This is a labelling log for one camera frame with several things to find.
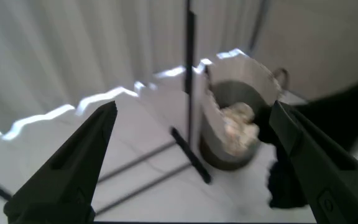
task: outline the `basket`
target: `basket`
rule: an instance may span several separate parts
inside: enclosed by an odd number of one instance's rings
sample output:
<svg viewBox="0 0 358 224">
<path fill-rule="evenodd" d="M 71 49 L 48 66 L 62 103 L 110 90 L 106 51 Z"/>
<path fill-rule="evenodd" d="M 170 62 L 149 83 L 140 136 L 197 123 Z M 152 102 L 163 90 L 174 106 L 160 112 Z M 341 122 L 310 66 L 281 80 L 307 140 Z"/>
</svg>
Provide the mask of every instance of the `basket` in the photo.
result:
<svg viewBox="0 0 358 224">
<path fill-rule="evenodd" d="M 221 170 L 236 170 L 244 167 L 259 148 L 253 144 L 241 156 L 232 156 L 224 150 L 226 135 L 221 109 L 243 102 L 255 114 L 268 105 L 273 105 L 288 86 L 288 72 L 278 68 L 274 72 L 244 54 L 218 60 L 204 70 L 208 87 L 201 102 L 202 120 L 200 153 L 203 159 Z M 277 78 L 282 76 L 282 84 Z"/>
</svg>

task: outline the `brown leather handle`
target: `brown leather handle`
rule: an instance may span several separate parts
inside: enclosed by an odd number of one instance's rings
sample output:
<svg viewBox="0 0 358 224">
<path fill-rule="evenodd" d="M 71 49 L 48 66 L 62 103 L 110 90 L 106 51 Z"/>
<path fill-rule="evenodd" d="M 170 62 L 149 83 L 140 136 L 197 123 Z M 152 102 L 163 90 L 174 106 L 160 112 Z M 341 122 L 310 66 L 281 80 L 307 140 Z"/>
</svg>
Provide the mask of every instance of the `brown leather handle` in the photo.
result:
<svg viewBox="0 0 358 224">
<path fill-rule="evenodd" d="M 288 71 L 285 68 L 278 68 L 278 69 L 274 70 L 272 72 L 272 75 L 277 80 L 280 75 L 283 75 L 284 78 L 283 78 L 282 83 L 280 84 L 281 89 L 282 90 L 288 89 L 288 85 L 290 84 L 290 74 L 288 73 Z"/>
</svg>

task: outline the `white curtain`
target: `white curtain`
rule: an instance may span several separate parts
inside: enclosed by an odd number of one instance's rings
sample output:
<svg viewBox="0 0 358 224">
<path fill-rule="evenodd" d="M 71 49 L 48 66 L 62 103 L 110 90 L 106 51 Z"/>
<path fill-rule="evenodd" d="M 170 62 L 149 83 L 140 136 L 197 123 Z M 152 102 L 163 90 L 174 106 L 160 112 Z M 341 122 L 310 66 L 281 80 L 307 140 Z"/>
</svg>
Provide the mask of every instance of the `white curtain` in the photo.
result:
<svg viewBox="0 0 358 224">
<path fill-rule="evenodd" d="M 196 60 L 247 50 L 259 1 L 195 0 Z M 185 1 L 0 0 L 0 131 L 184 61 Z"/>
</svg>

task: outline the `gray wall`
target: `gray wall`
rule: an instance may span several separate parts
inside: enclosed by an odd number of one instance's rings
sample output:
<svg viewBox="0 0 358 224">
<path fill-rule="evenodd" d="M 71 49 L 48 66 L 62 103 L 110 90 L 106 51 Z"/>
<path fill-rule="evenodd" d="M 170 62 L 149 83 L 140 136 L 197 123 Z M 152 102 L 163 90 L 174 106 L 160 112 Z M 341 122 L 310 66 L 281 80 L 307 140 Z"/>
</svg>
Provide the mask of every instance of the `gray wall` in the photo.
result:
<svg viewBox="0 0 358 224">
<path fill-rule="evenodd" d="M 307 99 L 358 81 L 358 0 L 272 0 L 253 57 Z"/>
</svg>

